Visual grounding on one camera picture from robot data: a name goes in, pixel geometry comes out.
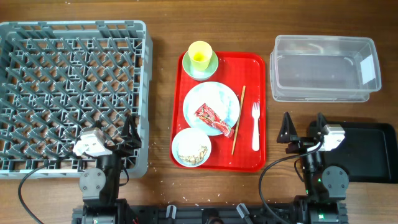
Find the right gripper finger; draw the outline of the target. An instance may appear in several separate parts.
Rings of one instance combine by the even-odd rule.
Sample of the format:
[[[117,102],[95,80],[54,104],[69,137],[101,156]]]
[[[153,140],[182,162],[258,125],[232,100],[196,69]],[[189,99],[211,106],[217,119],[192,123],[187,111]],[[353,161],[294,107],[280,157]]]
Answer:
[[[327,119],[324,117],[323,113],[317,114],[317,134],[325,135],[326,131],[324,127],[328,124]]]
[[[298,141],[298,135],[289,113],[285,112],[282,119],[282,126],[277,137],[277,143],[290,143],[293,141]]]

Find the white bowl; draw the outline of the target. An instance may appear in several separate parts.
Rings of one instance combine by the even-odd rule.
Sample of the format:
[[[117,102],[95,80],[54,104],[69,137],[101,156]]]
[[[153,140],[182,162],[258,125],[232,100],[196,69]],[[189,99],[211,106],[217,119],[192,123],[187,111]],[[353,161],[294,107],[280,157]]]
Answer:
[[[201,166],[209,159],[210,154],[210,138],[201,129],[186,128],[173,138],[172,157],[183,167]]]

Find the rice and peanut scraps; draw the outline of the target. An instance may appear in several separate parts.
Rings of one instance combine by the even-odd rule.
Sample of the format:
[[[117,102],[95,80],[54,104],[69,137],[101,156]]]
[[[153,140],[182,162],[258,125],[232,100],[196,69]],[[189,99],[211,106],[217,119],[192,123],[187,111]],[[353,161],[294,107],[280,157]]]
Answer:
[[[208,146],[200,141],[188,142],[186,139],[181,140],[177,145],[177,156],[183,165],[197,166],[205,160],[209,152]]]

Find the light blue plate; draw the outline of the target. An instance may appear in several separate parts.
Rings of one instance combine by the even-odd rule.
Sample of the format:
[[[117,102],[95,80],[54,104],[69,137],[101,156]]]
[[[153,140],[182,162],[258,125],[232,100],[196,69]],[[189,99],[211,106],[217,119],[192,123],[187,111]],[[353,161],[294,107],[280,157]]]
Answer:
[[[194,86],[183,101],[183,116],[191,128],[201,129],[208,136],[222,134],[195,116],[196,110],[204,103],[229,127],[234,127],[240,115],[240,102],[230,87],[219,82],[203,82]]]

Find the red snack wrapper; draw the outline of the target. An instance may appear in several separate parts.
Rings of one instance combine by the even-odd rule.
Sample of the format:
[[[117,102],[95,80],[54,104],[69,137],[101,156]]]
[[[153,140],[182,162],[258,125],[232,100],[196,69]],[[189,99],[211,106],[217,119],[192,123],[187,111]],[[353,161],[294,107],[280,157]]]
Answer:
[[[234,134],[234,129],[223,121],[206,103],[196,110],[195,116],[209,127],[221,131],[227,138]]]

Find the yellow plastic cup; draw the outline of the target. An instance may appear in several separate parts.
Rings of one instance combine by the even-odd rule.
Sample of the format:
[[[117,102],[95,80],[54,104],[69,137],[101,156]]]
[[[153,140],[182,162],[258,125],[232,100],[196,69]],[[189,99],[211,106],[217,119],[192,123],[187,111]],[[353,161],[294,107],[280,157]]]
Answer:
[[[202,40],[193,42],[188,48],[191,65],[198,71],[207,69],[212,55],[213,49],[211,45]]]

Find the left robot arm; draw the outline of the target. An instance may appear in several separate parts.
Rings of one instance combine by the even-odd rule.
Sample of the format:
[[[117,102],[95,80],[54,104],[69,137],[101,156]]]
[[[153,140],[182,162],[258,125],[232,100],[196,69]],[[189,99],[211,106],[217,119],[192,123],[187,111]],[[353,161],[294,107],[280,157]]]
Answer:
[[[77,140],[73,152],[78,156],[94,157],[96,165],[80,177],[83,208],[73,210],[73,223],[139,223],[127,200],[118,198],[119,188],[125,185],[120,183],[120,175],[127,171],[121,160],[142,146],[130,115],[126,117],[120,138],[122,142],[108,146],[101,123],[97,121],[94,128],[84,131]]]

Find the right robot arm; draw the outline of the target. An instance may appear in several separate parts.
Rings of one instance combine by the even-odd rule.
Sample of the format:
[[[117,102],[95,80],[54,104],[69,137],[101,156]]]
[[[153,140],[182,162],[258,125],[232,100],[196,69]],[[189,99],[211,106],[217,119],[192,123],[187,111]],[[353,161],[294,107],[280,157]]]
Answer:
[[[317,117],[317,134],[300,137],[288,112],[284,113],[278,143],[287,143],[286,153],[297,154],[303,166],[306,194],[296,196],[284,217],[289,223],[348,223],[346,198],[349,177],[346,171],[327,165],[324,153],[336,149],[345,139],[339,124],[328,124],[320,113]]]

